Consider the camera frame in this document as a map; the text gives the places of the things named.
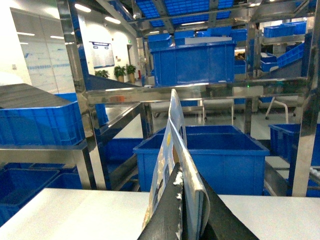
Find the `bulletin board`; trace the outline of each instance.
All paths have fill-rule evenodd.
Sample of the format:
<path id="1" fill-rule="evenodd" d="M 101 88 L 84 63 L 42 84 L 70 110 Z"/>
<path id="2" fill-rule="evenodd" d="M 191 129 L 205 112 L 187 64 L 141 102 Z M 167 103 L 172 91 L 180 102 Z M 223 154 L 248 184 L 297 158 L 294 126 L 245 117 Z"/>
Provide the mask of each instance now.
<path id="1" fill-rule="evenodd" d="M 91 41 L 91 55 L 93 60 L 93 67 L 104 68 L 115 65 L 114 53 L 112 51 L 111 43 Z"/>

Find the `white wall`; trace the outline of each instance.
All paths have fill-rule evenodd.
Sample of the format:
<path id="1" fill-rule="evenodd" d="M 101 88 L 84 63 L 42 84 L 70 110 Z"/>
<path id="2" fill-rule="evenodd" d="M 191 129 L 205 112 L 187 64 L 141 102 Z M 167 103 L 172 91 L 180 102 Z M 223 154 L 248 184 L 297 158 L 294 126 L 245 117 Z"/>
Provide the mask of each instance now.
<path id="1" fill-rule="evenodd" d="M 108 43 L 112 45 L 114 65 L 126 66 L 129 64 L 129 56 L 127 45 L 132 45 L 130 51 L 131 64 L 137 67 L 135 77 L 138 77 L 138 46 L 136 37 L 133 36 L 121 24 L 115 24 L 105 20 L 105 15 L 91 11 L 89 13 L 79 12 L 80 29 L 82 33 L 85 56 L 88 63 L 89 73 L 94 75 L 95 69 L 91 55 L 92 44 L 90 42 Z M 107 70 L 109 78 L 116 80 L 114 76 L 114 66 L 98 68 L 96 70 Z M 128 76 L 125 76 L 124 81 L 129 81 Z"/>
<path id="2" fill-rule="evenodd" d="M 9 1 L 1 1 L 0 22 L 0 72 L 16 75 L 31 85 Z"/>

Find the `white table surface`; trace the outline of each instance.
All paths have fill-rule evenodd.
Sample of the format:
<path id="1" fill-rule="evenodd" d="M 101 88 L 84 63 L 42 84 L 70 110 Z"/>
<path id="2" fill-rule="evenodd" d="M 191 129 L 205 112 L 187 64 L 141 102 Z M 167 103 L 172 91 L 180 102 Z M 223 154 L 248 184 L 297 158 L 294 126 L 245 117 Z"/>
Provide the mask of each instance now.
<path id="1" fill-rule="evenodd" d="M 220 195 L 261 240 L 319 240 L 320 198 Z M 149 193 L 44 189 L 0 228 L 0 240 L 136 240 Z"/>

